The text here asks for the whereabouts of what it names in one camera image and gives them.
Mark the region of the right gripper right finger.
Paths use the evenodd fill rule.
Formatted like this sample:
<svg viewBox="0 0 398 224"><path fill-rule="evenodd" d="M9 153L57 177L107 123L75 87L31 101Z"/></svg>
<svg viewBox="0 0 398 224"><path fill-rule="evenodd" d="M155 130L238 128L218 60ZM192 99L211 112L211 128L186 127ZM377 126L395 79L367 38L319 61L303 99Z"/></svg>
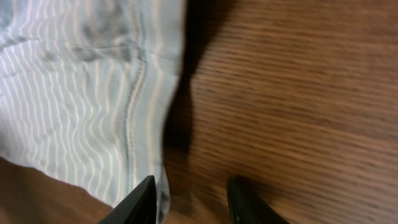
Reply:
<svg viewBox="0 0 398 224"><path fill-rule="evenodd" d="M232 224L289 224L242 177L230 177L227 199Z"/></svg>

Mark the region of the light blue striped shorts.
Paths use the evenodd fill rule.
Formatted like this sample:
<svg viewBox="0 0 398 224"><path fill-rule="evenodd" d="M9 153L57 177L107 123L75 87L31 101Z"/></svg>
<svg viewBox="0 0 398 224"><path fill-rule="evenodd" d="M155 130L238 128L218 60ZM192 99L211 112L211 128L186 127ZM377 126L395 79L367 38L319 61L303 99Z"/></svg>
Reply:
<svg viewBox="0 0 398 224"><path fill-rule="evenodd" d="M1 157L117 206L153 175L182 70L181 0L1 2Z"/></svg>

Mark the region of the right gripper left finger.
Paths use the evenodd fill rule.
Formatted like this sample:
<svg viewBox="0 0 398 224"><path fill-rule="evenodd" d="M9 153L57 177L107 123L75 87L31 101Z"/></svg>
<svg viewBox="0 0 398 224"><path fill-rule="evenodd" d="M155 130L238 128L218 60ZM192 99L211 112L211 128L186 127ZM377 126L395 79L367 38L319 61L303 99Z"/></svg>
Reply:
<svg viewBox="0 0 398 224"><path fill-rule="evenodd" d="M148 175L98 224L156 224L157 193L155 178Z"/></svg>

